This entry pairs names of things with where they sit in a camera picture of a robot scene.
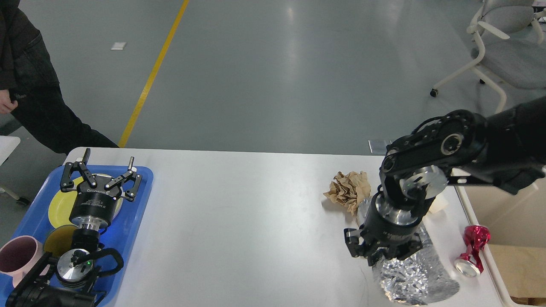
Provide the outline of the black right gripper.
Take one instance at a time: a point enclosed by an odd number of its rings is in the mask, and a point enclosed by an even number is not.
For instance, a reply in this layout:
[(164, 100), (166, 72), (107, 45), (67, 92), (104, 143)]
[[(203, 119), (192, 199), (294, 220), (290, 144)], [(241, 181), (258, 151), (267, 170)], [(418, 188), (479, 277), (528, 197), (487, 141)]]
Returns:
[(403, 261), (423, 248), (417, 233), (421, 221), (410, 211), (394, 208), (383, 192), (377, 192), (371, 198), (361, 229), (344, 229), (345, 244), (352, 257), (369, 256), (368, 266), (380, 260)]

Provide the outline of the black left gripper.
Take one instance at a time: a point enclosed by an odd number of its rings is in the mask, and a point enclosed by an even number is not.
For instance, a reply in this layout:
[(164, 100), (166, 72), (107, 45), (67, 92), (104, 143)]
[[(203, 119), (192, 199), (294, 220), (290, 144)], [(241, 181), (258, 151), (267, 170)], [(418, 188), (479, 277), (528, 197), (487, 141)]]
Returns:
[[(142, 175), (133, 170), (134, 156), (131, 156), (128, 163), (128, 169), (125, 173), (111, 179), (95, 176), (87, 168), (87, 162), (90, 157), (90, 148), (86, 148), (82, 161), (67, 162), (64, 165), (61, 176), (61, 192), (77, 192), (74, 206), (70, 213), (70, 221), (74, 225), (82, 225), (84, 222), (98, 221), (98, 228), (106, 229), (112, 224), (112, 217), (115, 210), (116, 200), (111, 197), (114, 194), (117, 198), (123, 198), (129, 202), (134, 202), (138, 193)], [(71, 179), (72, 173), (78, 171), (83, 182), (74, 189), (74, 182)], [(133, 186), (125, 192), (120, 192), (119, 188), (127, 182), (132, 181)]]

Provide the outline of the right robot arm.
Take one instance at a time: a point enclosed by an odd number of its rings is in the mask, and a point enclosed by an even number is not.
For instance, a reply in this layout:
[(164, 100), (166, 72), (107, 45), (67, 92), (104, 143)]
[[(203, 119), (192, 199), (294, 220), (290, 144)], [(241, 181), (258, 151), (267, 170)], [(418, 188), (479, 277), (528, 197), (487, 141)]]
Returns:
[(345, 229), (352, 257), (369, 266), (422, 248), (417, 228), (446, 186), (494, 186), (516, 195), (545, 177), (545, 98), (484, 117), (455, 110), (386, 147), (380, 186), (358, 229)]

